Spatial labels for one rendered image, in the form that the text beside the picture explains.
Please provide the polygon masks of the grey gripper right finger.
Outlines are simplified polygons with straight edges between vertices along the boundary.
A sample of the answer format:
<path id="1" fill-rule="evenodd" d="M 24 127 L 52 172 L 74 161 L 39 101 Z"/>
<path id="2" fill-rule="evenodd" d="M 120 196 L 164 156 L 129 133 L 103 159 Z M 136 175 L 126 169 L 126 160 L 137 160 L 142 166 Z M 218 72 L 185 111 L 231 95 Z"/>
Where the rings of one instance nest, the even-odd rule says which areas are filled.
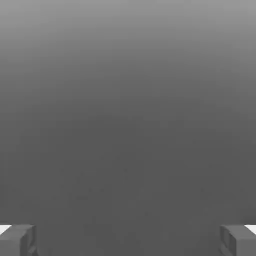
<path id="1" fill-rule="evenodd" d="M 220 256 L 256 256 L 256 224 L 221 225 Z"/>

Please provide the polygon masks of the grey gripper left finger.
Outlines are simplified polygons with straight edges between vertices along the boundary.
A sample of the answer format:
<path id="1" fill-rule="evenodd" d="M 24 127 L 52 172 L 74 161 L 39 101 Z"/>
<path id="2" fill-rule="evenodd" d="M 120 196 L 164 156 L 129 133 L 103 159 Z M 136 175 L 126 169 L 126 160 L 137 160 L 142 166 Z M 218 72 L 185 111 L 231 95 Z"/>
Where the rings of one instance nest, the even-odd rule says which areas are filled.
<path id="1" fill-rule="evenodd" d="M 38 256 L 37 227 L 0 224 L 0 256 Z"/>

